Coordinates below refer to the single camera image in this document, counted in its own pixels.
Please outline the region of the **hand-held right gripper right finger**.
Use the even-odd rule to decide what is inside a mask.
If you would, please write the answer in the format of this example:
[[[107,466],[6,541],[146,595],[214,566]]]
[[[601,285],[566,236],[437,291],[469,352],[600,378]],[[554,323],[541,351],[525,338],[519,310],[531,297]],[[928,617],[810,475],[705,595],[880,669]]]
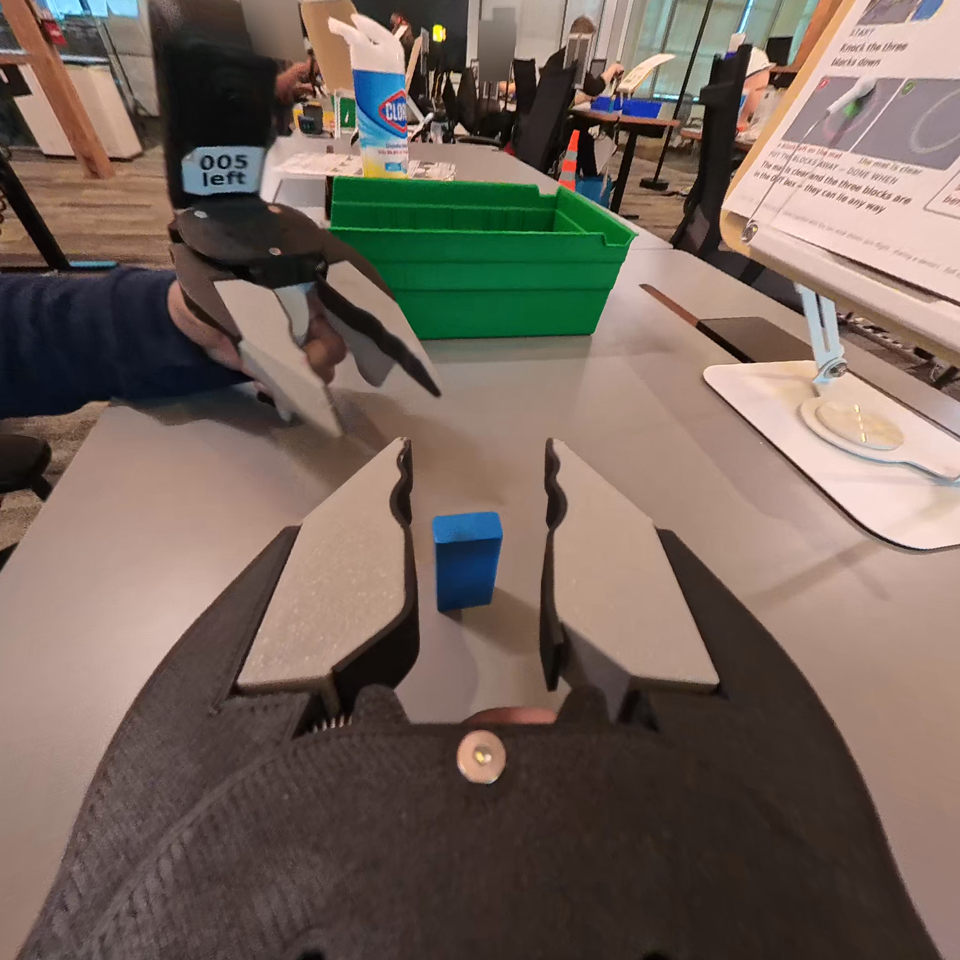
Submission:
[[[544,490],[546,689],[593,687],[612,720],[641,693],[716,693],[718,671],[650,516],[559,438],[546,439]]]

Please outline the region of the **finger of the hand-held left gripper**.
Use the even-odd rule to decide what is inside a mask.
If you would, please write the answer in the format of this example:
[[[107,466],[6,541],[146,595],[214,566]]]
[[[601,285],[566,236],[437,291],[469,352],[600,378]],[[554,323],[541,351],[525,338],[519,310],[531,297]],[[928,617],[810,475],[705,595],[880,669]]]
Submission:
[[[317,295],[368,385],[382,387],[398,369],[432,397],[441,396],[438,373],[402,307],[354,263],[320,261]]]
[[[313,371],[303,350],[309,285],[272,290],[246,280],[217,280],[213,286],[239,332],[245,368],[272,399],[282,420],[341,437],[343,427],[328,385]]]

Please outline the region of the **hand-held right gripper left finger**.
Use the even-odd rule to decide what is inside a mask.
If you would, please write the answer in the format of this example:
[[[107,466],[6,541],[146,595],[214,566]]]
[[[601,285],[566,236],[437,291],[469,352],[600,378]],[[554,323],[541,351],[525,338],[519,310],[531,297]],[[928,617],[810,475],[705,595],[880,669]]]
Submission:
[[[412,443],[396,438],[301,523],[246,659],[244,694],[307,692],[350,712],[420,649]]]

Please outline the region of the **green plastic bin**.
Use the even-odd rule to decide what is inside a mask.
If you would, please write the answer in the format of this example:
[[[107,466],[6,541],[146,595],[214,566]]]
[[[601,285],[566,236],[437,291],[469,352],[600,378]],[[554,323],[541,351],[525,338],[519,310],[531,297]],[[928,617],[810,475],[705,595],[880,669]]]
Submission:
[[[592,336],[637,237],[560,186],[337,176],[330,228],[422,341]]]

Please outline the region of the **blue rectangular wooden block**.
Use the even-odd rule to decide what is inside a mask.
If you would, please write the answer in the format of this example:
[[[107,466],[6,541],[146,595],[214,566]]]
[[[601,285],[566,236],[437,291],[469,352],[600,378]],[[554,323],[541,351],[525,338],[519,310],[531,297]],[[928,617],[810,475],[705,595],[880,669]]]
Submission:
[[[499,513],[437,515],[431,527],[438,611],[446,614],[490,605],[503,541]]]

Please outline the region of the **person's left forearm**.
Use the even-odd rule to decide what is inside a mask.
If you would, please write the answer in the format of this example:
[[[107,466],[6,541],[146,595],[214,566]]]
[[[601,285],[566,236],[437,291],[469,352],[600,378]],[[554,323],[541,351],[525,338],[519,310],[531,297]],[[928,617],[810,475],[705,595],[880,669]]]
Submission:
[[[1,417],[72,413],[91,402],[185,397],[249,380],[175,323],[171,270],[101,276],[3,273]]]

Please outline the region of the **person's left hand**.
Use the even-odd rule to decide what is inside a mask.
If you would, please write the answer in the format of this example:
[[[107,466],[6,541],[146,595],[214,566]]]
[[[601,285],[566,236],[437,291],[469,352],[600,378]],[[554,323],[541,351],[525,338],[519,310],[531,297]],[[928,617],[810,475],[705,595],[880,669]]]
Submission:
[[[328,323],[325,308],[315,290],[307,294],[309,325],[300,347],[309,367],[325,383],[335,377],[337,367],[344,362],[349,348],[342,336]],[[195,314],[186,302],[180,283],[173,281],[167,294],[167,307],[174,326],[199,346],[214,362],[248,376],[231,335],[216,328]]]

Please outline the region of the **white cabinet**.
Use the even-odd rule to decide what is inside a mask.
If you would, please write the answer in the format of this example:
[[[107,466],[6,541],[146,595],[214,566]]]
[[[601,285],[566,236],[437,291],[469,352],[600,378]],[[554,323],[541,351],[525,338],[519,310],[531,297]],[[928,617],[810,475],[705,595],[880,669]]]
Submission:
[[[13,99],[38,148],[47,157],[73,158],[74,151],[34,70],[27,64],[19,70],[30,92]],[[126,162],[141,156],[141,141],[110,66],[68,63],[66,71],[108,157]]]

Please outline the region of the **brown cardboard sheet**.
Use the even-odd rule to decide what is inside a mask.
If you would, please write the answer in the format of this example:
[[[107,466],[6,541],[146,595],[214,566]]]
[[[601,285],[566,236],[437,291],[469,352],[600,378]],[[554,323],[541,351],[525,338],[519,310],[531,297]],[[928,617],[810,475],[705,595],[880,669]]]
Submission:
[[[301,1],[300,15],[313,50],[318,71],[333,89],[351,89],[353,73],[350,45],[330,30],[330,18],[352,27],[356,13],[353,1]]]

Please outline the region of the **printed paper sheets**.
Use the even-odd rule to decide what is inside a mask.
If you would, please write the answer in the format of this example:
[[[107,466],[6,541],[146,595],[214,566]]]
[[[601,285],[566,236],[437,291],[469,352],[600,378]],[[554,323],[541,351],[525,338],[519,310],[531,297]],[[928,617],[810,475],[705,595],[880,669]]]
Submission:
[[[364,176],[362,158],[351,153],[297,152],[276,167],[284,177],[350,177]]]

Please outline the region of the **white disinfectant spray bottle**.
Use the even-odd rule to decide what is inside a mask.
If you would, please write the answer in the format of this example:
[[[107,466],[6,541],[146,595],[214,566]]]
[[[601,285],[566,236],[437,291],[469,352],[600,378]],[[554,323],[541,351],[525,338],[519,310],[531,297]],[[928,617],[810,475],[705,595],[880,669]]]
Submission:
[[[407,179],[406,74],[402,42],[375,20],[328,18],[349,47],[362,170],[366,178]]]

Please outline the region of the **black office chair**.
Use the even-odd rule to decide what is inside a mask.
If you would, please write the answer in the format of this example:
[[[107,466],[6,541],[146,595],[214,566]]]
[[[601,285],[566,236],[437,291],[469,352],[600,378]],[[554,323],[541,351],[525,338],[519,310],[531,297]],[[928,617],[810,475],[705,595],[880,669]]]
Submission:
[[[53,451],[40,438],[1,435],[1,497],[29,491],[47,500],[53,490],[45,472],[51,466]]]
[[[794,283],[761,263],[722,245],[720,216],[735,158],[740,99],[747,77],[750,46],[727,57],[715,56],[701,89],[703,106],[699,166],[670,243],[750,288],[800,314],[801,298]]]
[[[557,162],[579,66],[574,60],[541,72],[531,108],[514,121],[508,152],[541,174],[548,174]]]

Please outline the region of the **white document stand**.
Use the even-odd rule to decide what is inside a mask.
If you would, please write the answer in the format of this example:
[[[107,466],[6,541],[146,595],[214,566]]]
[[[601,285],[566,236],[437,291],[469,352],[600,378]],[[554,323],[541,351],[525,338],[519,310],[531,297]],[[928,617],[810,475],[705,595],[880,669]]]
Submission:
[[[838,308],[958,359],[958,301],[792,237],[721,215],[726,244],[796,282],[812,359],[709,366],[706,385],[870,534],[917,551],[959,543],[958,435],[850,370]]]

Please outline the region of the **dark rectangular mat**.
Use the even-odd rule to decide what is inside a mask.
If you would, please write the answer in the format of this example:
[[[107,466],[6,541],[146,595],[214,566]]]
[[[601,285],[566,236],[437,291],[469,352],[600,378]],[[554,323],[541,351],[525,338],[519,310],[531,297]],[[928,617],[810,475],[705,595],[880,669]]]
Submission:
[[[741,363],[783,363],[812,359],[812,350],[807,342],[765,318],[700,319],[696,329]]]

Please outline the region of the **black pole stand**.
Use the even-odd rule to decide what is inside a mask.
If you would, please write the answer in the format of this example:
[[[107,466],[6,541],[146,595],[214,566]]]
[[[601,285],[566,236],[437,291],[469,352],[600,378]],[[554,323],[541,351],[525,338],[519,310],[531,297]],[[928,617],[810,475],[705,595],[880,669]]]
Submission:
[[[667,156],[668,148],[670,145],[670,140],[674,134],[674,131],[679,126],[681,108],[687,99],[687,91],[690,84],[690,77],[693,72],[693,68],[696,64],[699,48],[701,46],[702,39],[706,31],[713,6],[714,6],[714,1],[703,2],[702,16],[701,16],[699,28],[695,36],[695,40],[693,41],[693,44],[691,46],[690,56],[688,59],[685,73],[683,75],[682,83],[678,90],[678,96],[677,96],[677,101],[675,103],[674,112],[671,117],[672,125],[669,126],[669,128],[667,129],[664,135],[663,144],[662,144],[662,147],[658,156],[658,160],[654,169],[654,174],[649,176],[644,176],[640,180],[640,186],[643,187],[644,189],[651,190],[656,193],[663,193],[663,192],[666,192],[666,190],[668,189],[669,181],[662,177],[662,171],[665,166],[666,156]]]

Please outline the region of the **wooden top background table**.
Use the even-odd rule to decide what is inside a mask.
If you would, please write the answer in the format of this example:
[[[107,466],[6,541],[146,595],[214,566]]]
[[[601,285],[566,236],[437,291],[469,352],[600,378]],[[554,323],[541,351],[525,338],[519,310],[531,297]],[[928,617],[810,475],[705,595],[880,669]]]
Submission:
[[[619,172],[609,204],[609,210],[615,214],[620,211],[636,155],[638,138],[653,138],[654,131],[663,133],[662,146],[666,148],[673,132],[681,126],[681,122],[677,119],[638,118],[624,116],[621,112],[595,111],[586,107],[572,106],[568,109],[568,115],[574,118],[573,124],[577,129],[600,126],[610,127],[615,134],[620,132],[627,134],[626,145],[623,149]]]

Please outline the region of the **background document stand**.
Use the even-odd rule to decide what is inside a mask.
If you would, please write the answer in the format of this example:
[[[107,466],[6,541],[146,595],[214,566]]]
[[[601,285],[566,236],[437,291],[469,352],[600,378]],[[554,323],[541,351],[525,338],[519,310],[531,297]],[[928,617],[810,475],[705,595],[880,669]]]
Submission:
[[[668,64],[676,58],[672,53],[656,53],[643,59],[629,71],[624,72],[618,81],[616,91],[618,94],[632,97],[635,92],[646,82],[646,79],[657,69]]]

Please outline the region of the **printed instruction sheet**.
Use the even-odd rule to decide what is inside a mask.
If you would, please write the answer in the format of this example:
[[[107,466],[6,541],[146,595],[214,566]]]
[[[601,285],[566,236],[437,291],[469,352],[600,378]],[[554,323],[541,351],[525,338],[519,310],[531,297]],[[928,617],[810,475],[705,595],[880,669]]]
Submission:
[[[959,290],[959,3],[851,2],[724,210],[944,300]]]

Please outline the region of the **wooden post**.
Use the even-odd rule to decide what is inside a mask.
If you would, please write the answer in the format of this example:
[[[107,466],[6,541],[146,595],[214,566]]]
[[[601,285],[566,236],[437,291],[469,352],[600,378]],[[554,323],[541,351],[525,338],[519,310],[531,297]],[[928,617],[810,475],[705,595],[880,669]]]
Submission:
[[[52,13],[34,1],[3,1],[2,12],[84,173],[111,179],[112,162],[66,70],[59,52],[66,40]]]

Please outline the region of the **black standing desk frame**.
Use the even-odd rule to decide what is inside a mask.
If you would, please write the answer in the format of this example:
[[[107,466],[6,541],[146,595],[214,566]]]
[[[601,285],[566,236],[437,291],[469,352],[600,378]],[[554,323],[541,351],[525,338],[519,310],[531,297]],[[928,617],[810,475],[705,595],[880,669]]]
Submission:
[[[118,267],[114,260],[69,259],[36,207],[12,164],[10,147],[1,145],[1,224],[13,216],[23,228],[39,258],[2,253],[1,271],[23,275],[94,275]]]

